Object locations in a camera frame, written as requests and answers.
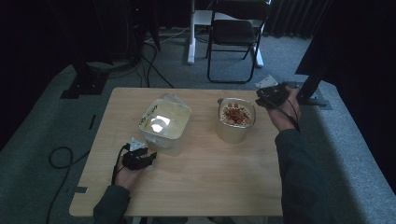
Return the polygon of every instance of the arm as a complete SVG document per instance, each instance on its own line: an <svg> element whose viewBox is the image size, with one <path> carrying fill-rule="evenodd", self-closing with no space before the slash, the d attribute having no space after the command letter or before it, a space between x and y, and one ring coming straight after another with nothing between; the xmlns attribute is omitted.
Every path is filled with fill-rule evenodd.
<svg viewBox="0 0 396 224"><path fill-rule="evenodd" d="M131 171L119 166L115 185L108 186L100 202L93 208L95 224L117 224L123 218L130 201L130 190L144 169Z"/></svg>
<svg viewBox="0 0 396 224"><path fill-rule="evenodd" d="M100 202L93 208L94 223L120 223L129 200L128 189L116 185L108 186Z"/></svg>
<svg viewBox="0 0 396 224"><path fill-rule="evenodd" d="M300 134L288 129L276 137L282 179L284 223L332 223L325 182Z"/></svg>

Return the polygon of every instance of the food in cup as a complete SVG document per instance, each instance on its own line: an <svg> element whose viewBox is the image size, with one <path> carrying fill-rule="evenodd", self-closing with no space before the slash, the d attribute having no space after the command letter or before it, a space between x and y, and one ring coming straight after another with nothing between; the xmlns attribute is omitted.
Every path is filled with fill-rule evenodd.
<svg viewBox="0 0 396 224"><path fill-rule="evenodd" d="M237 103L228 103L222 109L221 120L224 123L236 126L251 126L250 112L243 106Z"/></svg>

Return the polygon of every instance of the hand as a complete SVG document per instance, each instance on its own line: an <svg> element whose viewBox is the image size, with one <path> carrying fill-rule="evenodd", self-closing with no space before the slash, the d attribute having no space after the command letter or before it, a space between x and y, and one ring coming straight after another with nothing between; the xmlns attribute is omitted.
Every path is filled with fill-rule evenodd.
<svg viewBox="0 0 396 224"><path fill-rule="evenodd" d="M292 89L286 86L286 91L289 92L288 100L283 103L279 108L285 111L290 116L294 117L294 119L298 122L301 116L300 106L297 102L296 96L298 93L297 89ZM267 109L268 115L271 118L271 121L275 125L275 127L282 132L283 130L287 129L295 129L294 125L291 121L282 114L279 110L275 108Z"/></svg>
<svg viewBox="0 0 396 224"><path fill-rule="evenodd" d="M122 165L122 157L120 157L119 167L117 170L119 172L117 173L114 184L131 191L134 187L134 184L136 184L138 177L142 174L144 170L145 169L132 171L127 167L124 167Z"/></svg>

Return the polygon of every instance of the wooden table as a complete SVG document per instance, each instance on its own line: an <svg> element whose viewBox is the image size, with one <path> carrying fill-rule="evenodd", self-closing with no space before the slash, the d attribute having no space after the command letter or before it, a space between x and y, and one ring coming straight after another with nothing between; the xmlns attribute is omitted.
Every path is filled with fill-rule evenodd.
<svg viewBox="0 0 396 224"><path fill-rule="evenodd" d="M138 123L151 102L172 92L191 108L189 124L173 148L160 149L154 164L131 193L126 216L282 216L275 137L264 108L247 138L228 144L217 137L217 100L236 97L254 103L255 91L116 88L92 145L70 214L92 216L110 184L118 152L134 137L145 141Z"/></svg>

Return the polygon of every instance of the black stand base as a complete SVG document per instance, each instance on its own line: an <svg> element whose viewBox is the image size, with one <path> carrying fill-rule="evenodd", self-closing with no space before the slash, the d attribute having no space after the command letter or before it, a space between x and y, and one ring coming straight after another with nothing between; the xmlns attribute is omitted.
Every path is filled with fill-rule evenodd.
<svg viewBox="0 0 396 224"><path fill-rule="evenodd" d="M109 73L91 71L95 79L89 85L80 85L78 76L74 79L69 90L62 93L61 99L77 99L80 95L100 95L106 85Z"/></svg>
<svg viewBox="0 0 396 224"><path fill-rule="evenodd" d="M289 86L293 88L301 88L303 82L290 82ZM332 106L328 100L323 99L323 96L319 89L316 89L311 97L307 99L298 98L298 103L300 105L318 105L322 110L332 110Z"/></svg>

